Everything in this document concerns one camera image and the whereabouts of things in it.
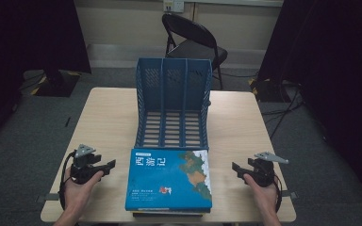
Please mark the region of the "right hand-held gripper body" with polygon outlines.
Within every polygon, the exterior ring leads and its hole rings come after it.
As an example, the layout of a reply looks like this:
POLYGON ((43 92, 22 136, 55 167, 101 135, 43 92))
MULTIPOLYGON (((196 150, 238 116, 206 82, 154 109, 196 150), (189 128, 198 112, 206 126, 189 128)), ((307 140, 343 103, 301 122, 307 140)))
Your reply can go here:
POLYGON ((255 182, 262 187, 267 187, 273 183, 275 172, 273 163, 288 164, 289 160, 274 153, 263 152, 255 154, 256 166, 253 172, 255 182))

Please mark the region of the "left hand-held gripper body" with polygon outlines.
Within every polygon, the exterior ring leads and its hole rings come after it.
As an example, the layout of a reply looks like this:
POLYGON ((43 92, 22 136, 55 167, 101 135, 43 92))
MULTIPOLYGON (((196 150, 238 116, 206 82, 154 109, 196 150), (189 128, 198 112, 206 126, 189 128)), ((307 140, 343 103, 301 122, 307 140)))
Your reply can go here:
POLYGON ((80 144, 75 150, 73 164, 71 165, 71 177, 79 185, 85 184, 98 172, 94 164, 90 163, 90 157, 94 152, 94 148, 85 144, 80 144))

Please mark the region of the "blue book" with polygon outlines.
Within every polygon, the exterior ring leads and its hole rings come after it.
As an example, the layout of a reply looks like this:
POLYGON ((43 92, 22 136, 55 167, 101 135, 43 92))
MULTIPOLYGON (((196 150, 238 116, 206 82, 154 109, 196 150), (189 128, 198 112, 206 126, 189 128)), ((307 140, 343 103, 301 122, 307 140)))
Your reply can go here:
POLYGON ((202 215, 212 208, 207 150, 131 151, 125 209, 202 215))

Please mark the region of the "blue plastic file rack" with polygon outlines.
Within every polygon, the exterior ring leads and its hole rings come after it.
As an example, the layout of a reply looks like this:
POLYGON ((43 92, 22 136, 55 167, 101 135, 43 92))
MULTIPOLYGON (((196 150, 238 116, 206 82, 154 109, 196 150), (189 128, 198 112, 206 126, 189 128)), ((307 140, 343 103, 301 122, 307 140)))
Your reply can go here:
POLYGON ((207 59, 139 59, 139 126, 135 146, 208 149, 206 125, 211 81, 212 67, 207 59))

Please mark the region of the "person's left hand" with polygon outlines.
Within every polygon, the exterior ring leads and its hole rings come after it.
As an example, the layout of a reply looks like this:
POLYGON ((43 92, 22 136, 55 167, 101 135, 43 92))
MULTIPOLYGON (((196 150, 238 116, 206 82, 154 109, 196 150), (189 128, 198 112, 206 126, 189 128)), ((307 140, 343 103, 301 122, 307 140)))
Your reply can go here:
POLYGON ((75 183, 71 176, 70 170, 65 172, 65 209, 64 213, 74 219, 79 219, 87 206, 93 187, 101 180, 104 173, 96 172, 85 184, 75 183))

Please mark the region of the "person's right hand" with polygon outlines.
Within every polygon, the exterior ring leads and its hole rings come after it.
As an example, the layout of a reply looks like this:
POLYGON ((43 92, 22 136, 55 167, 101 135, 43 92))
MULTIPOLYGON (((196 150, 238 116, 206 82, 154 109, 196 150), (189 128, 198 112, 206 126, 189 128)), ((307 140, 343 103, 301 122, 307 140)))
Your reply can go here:
POLYGON ((253 190, 255 204, 263 218, 276 218, 277 189, 275 185, 259 186, 252 176, 244 175, 247 185, 253 190))

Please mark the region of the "grey tape piece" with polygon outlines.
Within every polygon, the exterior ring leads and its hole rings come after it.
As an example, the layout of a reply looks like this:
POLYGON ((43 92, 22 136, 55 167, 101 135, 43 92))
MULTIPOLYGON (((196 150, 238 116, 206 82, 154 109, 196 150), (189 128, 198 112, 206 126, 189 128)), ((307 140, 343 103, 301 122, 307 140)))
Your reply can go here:
POLYGON ((48 193, 45 195, 40 195, 37 197, 36 202, 38 203, 44 203, 46 201, 58 201, 59 200, 59 194, 58 193, 48 193))
POLYGON ((283 190, 282 191, 282 196, 283 197, 290 197, 292 200, 299 198, 298 194, 295 191, 289 191, 289 190, 283 190))

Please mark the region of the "black stand base yellow tape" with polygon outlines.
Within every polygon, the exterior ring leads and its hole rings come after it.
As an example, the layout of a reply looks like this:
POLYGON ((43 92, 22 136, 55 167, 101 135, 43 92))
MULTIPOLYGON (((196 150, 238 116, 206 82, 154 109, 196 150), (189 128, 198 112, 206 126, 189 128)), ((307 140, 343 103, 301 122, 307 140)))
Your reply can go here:
POLYGON ((43 73, 42 79, 32 89, 35 96, 70 97, 81 73, 70 71, 57 71, 56 73, 43 73))
POLYGON ((291 99, 286 89, 281 85, 274 84, 271 80, 249 81, 251 92, 260 103, 290 103, 291 99))

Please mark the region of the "black curtain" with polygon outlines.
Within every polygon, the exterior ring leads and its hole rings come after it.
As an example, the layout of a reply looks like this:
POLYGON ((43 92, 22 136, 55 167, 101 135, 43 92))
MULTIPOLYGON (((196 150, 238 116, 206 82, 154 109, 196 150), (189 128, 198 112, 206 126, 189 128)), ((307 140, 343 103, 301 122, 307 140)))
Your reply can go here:
POLYGON ((91 70, 74 0, 0 0, 0 126, 31 70, 91 70))
POLYGON ((284 0, 258 78, 301 85, 362 184, 362 0, 284 0))

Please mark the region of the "black folding chair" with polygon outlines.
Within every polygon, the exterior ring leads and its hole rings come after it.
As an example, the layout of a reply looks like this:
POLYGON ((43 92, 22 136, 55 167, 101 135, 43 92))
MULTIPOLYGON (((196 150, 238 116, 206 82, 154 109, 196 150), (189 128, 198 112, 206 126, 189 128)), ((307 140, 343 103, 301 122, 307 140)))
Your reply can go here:
POLYGON ((217 44, 212 33, 203 25, 173 13, 163 14, 161 21, 168 35, 165 57, 209 59, 223 89, 221 65, 228 52, 217 44))

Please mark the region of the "white wall socket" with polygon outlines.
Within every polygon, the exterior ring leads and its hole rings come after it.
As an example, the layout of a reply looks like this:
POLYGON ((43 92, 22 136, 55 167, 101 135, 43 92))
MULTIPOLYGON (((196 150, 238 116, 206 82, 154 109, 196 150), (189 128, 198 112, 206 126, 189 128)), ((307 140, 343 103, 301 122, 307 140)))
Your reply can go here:
POLYGON ((183 0, 163 0, 163 10, 165 12, 183 13, 185 3, 183 0))

